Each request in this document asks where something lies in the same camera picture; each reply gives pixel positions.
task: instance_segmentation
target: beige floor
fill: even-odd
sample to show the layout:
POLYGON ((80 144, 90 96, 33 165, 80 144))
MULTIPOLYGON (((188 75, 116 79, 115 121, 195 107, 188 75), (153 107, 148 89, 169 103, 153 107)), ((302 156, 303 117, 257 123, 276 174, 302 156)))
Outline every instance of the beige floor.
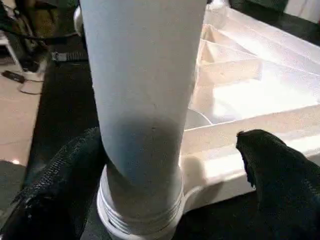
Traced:
MULTIPOLYGON (((14 66, 0 66, 0 73, 15 70, 14 66)), ((34 80, 41 81, 43 74, 34 80)), ((18 90, 20 83, 0 75, 0 160, 26 165, 41 95, 29 95, 18 90)), ((23 89, 41 91, 41 82, 27 82, 23 89)))

